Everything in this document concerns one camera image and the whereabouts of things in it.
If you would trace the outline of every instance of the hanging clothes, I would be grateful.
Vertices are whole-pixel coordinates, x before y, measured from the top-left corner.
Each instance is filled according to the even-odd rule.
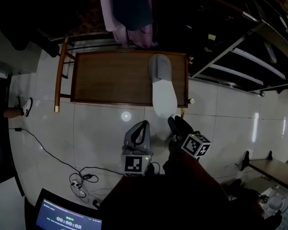
[[[143,48],[150,48],[154,46],[152,24],[145,25],[144,27],[135,31],[129,31],[114,17],[113,0],[100,0],[100,2],[106,30],[113,33],[114,39],[117,43],[122,44],[123,47],[128,47],[130,42]],[[151,11],[152,0],[148,0],[148,4]]]
[[[113,15],[127,30],[136,31],[153,23],[148,0],[112,0]]]

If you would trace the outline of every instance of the white tile floor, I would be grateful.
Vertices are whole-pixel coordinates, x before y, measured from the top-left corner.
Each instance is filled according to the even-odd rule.
[[[15,105],[16,96],[20,96],[23,103],[33,97],[34,104],[28,118],[9,120],[11,128],[28,129],[48,151],[78,169],[97,166],[120,171],[124,135],[134,124],[145,119],[151,128],[153,161],[160,165],[166,162],[168,151],[164,140],[169,127],[151,107],[73,104],[61,99],[60,113],[54,113],[58,61],[58,57],[51,58],[43,51],[37,73],[12,78],[10,106]],[[64,67],[63,72],[69,78],[62,79],[62,93],[70,93],[72,68],[72,64]],[[266,92],[262,98],[191,80],[189,98],[194,98],[195,104],[185,109],[185,120],[213,141],[212,148],[200,163],[218,182],[258,176],[249,169],[240,172],[235,165],[241,162],[247,150],[253,158],[265,158],[272,150],[276,159],[288,159],[288,90],[280,95]],[[130,121],[121,119],[123,112],[130,113]],[[93,198],[85,204],[70,189],[69,176],[75,170],[46,154],[24,131],[10,130],[10,140],[16,170],[32,204],[36,203],[41,188],[45,188],[70,201],[91,206]],[[105,171],[86,171],[99,177],[98,183],[85,184],[90,191],[111,189],[120,179]],[[95,193],[104,198],[109,190]]]

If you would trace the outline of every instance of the cable connector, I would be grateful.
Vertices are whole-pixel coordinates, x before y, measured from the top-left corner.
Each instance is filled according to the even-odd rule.
[[[86,174],[86,175],[84,175],[82,178],[84,179],[84,180],[88,180],[88,179],[91,179],[93,177],[93,175],[91,175],[91,174]]]

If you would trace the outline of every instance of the wooden table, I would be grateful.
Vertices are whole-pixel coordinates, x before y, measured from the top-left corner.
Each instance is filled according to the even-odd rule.
[[[154,54],[166,55],[172,65],[172,83],[178,107],[188,106],[188,60],[186,54],[116,50],[77,53],[66,52],[68,40],[62,46],[59,61],[55,112],[60,111],[60,97],[71,102],[152,106],[152,83],[149,59]],[[70,95],[60,93],[65,56],[74,59]]]

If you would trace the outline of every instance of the white wall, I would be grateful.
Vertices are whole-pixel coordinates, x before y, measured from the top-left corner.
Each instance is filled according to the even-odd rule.
[[[0,184],[0,230],[25,230],[24,197],[15,178]]]

